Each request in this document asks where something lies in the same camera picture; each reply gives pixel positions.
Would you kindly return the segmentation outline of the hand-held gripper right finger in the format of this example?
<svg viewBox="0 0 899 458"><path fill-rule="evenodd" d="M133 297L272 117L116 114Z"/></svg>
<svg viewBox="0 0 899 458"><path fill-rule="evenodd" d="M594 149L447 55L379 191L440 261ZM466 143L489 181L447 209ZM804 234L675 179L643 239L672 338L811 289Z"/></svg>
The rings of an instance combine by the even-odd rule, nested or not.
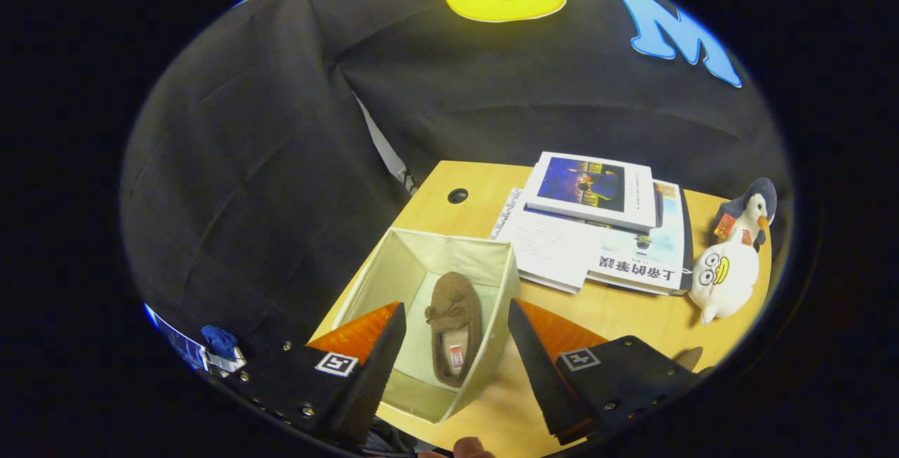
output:
<svg viewBox="0 0 899 458"><path fill-rule="evenodd" d="M607 438L710 374L696 370L701 347L668 358L633 334L604 339L521 298L508 305L508 330L546 427L562 445Z"/></svg>

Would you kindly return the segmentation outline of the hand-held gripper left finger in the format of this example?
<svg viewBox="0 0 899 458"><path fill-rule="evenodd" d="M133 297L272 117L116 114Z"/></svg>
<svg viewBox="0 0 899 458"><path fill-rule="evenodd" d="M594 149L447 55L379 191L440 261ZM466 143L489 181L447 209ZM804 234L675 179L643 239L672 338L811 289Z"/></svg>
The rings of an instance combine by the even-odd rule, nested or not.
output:
<svg viewBox="0 0 899 458"><path fill-rule="evenodd" d="M225 378L231 394L282 425L337 445L365 443L407 333L401 301L305 345L251 359Z"/></svg>

